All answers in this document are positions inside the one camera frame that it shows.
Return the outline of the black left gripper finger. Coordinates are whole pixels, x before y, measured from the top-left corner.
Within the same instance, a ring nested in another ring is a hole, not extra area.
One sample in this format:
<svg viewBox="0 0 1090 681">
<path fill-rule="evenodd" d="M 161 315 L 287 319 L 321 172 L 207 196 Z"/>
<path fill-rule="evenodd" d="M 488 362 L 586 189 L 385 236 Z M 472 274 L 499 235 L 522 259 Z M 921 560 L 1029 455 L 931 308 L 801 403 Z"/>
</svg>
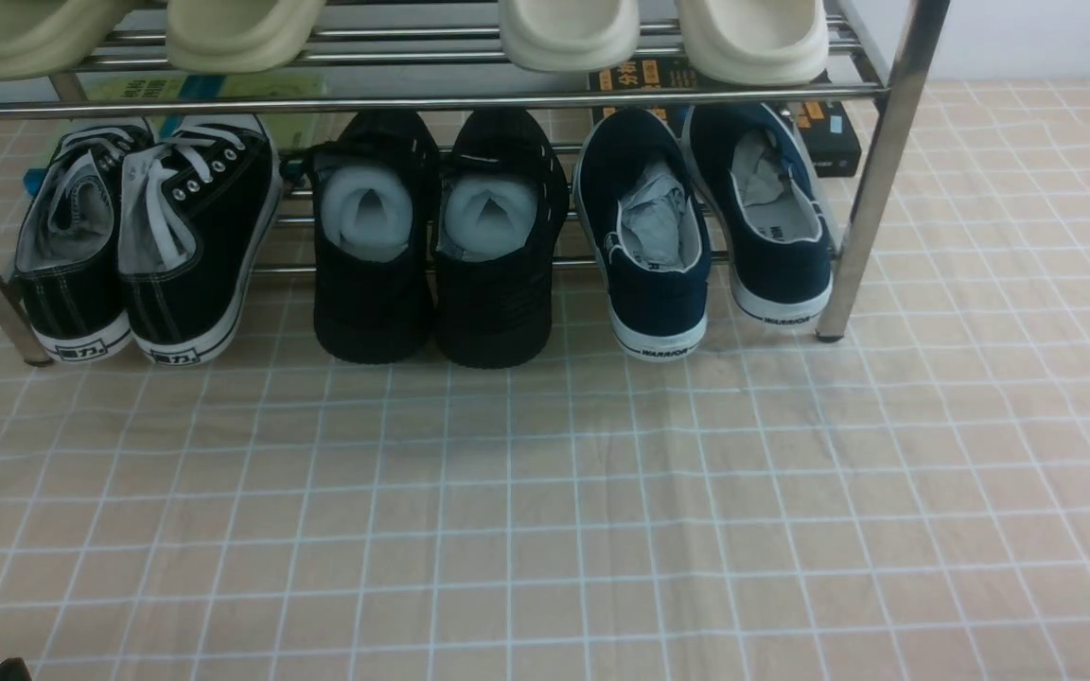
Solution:
<svg viewBox="0 0 1090 681">
<path fill-rule="evenodd" d="M 27 662 L 20 656 L 0 662 L 0 681 L 33 681 Z"/>
</svg>

